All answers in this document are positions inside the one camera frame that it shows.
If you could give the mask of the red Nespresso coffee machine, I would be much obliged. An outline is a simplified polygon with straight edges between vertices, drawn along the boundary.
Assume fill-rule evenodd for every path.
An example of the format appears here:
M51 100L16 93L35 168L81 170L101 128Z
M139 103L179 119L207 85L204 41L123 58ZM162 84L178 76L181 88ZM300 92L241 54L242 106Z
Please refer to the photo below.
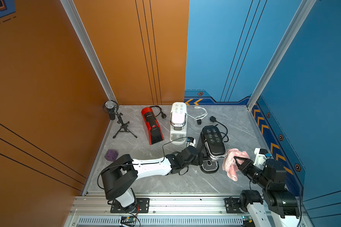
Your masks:
M163 141L163 133L153 110L150 107L145 107L142 109L141 114L150 145Z

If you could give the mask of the black coffee machine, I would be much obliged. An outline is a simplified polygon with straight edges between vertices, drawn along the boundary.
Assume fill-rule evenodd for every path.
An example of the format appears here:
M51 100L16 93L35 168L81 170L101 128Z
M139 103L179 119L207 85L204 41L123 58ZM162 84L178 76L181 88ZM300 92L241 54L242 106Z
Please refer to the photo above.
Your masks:
M206 174L216 173L219 170L219 161L226 157L226 148L218 127L215 125L203 127L196 148L203 154L201 171Z

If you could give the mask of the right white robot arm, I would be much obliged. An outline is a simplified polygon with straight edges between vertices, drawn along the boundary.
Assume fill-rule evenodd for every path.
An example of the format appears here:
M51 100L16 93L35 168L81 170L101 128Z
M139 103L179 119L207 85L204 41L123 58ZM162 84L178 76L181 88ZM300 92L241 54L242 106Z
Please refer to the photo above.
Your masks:
M243 190L239 197L240 208L251 215L255 227L270 227L264 202L276 227L298 227L302 220L296 197L288 191L285 184L286 170L282 163L267 159L263 169L255 166L251 159L234 157L235 163L251 183L262 189Z

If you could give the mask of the white coffee machine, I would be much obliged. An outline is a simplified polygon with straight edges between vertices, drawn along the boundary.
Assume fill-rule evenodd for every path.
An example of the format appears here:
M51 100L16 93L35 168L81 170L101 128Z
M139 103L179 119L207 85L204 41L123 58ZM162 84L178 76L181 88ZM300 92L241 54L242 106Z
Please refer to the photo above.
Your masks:
M173 144L182 145L187 139L187 105L183 102L172 104L170 112L170 140Z

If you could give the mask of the pink towel cloth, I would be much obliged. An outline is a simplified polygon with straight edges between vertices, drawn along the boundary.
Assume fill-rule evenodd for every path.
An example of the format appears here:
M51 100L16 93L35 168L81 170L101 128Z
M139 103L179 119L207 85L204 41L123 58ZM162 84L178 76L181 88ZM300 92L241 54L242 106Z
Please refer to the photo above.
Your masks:
M246 151L240 151L237 148L227 150L226 157L222 165L222 169L226 172L227 176L231 180L237 182L238 177L236 172L238 171L238 167L236 165L234 157L241 157L247 159L249 159L250 157Z

